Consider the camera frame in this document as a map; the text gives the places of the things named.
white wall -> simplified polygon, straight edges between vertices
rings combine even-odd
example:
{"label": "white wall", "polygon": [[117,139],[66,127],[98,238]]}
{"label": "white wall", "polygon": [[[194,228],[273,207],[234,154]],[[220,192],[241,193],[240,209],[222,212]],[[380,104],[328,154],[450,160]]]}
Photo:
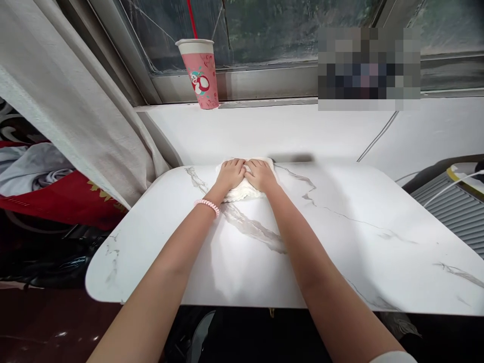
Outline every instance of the white wall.
{"label": "white wall", "polygon": [[[225,157],[357,160],[392,112],[321,112],[317,105],[201,110],[197,104],[137,109],[173,166]],[[404,185],[440,160],[484,153],[484,99],[421,100],[402,111],[362,160]]]}
{"label": "white wall", "polygon": [[216,110],[181,104],[137,111],[161,154],[176,166],[251,156],[278,162],[327,157],[356,161],[393,114],[320,112],[316,104]]}
{"label": "white wall", "polygon": [[400,112],[361,162],[402,186],[441,160],[474,154],[484,154],[484,98],[436,98]]}

paper cup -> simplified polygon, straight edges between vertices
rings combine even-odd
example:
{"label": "paper cup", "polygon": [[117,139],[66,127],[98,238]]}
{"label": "paper cup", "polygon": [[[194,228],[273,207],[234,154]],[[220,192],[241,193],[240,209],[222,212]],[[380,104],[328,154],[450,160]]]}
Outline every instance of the paper cup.
{"label": "paper cup", "polygon": [[218,92],[215,77],[213,41],[206,39],[181,39],[175,43],[187,68],[192,87],[202,109],[217,108]]}

window glass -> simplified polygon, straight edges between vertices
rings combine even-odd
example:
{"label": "window glass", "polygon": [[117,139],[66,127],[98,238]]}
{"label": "window glass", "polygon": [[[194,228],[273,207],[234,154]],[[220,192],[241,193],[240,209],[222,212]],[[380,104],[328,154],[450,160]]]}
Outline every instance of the window glass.
{"label": "window glass", "polygon": [[[193,38],[186,0],[120,0],[154,73],[185,70],[175,42]],[[192,1],[217,69],[315,61],[318,28],[370,26],[383,0]]]}
{"label": "window glass", "polygon": [[484,50],[482,0],[424,0],[410,26],[422,27],[422,55]]}

floor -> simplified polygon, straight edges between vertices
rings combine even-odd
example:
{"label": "floor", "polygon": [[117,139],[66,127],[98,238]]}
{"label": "floor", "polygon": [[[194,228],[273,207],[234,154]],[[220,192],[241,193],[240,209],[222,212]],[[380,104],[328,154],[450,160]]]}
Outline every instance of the floor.
{"label": "floor", "polygon": [[80,289],[0,290],[0,362],[85,362],[120,304]]}

pink hair tie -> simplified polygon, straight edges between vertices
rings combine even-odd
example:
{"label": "pink hair tie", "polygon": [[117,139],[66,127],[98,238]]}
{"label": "pink hair tie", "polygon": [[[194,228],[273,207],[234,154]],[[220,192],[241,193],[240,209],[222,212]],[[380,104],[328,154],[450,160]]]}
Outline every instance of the pink hair tie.
{"label": "pink hair tie", "polygon": [[218,209],[218,207],[212,202],[206,201],[205,199],[199,199],[195,201],[193,206],[195,207],[197,204],[205,204],[212,208],[215,211],[215,218],[218,218],[218,216],[220,215],[220,209]]}

